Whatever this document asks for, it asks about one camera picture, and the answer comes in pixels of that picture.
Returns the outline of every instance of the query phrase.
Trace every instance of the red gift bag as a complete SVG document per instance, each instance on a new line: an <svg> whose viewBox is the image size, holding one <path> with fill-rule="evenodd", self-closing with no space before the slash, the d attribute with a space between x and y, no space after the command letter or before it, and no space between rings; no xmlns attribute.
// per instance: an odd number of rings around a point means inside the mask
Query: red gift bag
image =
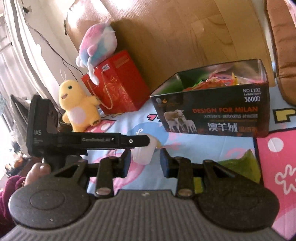
<svg viewBox="0 0 296 241"><path fill-rule="evenodd" d="M94 74L99 85L88 74L82 81L101 100L100 107L107 115L139 110L149 99L150 90L126 50L103 61Z"/></svg>

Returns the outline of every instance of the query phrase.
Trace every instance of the plush toy's mouth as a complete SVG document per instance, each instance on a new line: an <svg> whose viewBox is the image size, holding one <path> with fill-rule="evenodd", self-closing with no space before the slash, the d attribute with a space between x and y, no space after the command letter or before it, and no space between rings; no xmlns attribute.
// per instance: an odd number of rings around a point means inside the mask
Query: plush toy's mouth
<svg viewBox="0 0 296 241"><path fill-rule="evenodd" d="M64 94L61 96L62 99L66 99L66 97L68 96L68 94Z"/></svg>

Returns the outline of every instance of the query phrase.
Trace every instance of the cardboard box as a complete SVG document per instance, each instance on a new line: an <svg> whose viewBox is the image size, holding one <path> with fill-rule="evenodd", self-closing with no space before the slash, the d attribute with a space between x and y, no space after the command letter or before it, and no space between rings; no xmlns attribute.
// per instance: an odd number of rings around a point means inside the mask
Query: cardboard box
<svg viewBox="0 0 296 241"><path fill-rule="evenodd" d="M231 79L232 73L248 84L183 91L209 76ZM168 132L239 137L268 135L269 85L261 60L229 62L178 72L157 88L150 98Z"/></svg>
<svg viewBox="0 0 296 241"><path fill-rule="evenodd" d="M105 105L100 107L106 115L139 110L149 99L150 90L126 50L100 63L94 74L99 85L95 85L88 74L81 79L89 92Z"/></svg>

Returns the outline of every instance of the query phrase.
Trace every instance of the white belly patch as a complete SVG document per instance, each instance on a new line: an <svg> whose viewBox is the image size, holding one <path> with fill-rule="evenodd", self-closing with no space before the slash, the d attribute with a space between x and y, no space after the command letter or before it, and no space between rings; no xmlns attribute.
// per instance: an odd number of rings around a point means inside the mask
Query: white belly patch
<svg viewBox="0 0 296 241"><path fill-rule="evenodd" d="M76 125L81 125L86 118L85 111L81 107L74 107L71 110L68 110L67 115L70 122Z"/></svg>

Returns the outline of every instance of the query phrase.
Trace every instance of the bag handle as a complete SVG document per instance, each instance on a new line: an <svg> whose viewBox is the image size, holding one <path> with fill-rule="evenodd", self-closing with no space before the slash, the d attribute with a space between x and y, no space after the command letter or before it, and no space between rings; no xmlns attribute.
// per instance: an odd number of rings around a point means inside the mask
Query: bag handle
<svg viewBox="0 0 296 241"><path fill-rule="evenodd" d="M101 104L102 104L106 109L111 110L111 109L113 108L113 101L112 101L112 98L111 98L111 96L110 96L110 93L109 93L109 91L108 91L108 89L107 89L106 82L105 82L105 77L104 77L104 72L103 72L103 71L101 72L101 75L102 75L102 79L103 79L103 82L104 82L104 85L105 85L105 88L106 88L107 94L108 94L108 96L109 96L109 98L110 98L110 101L111 101L111 107L106 106L102 101L101 101ZM87 80L87 83L89 84L89 87L90 87L90 89L91 89L91 91L92 91L92 94L93 94L94 96L97 97L97 95L95 94L93 88L91 87L91 85L90 85L90 83L89 83L89 80Z"/></svg>

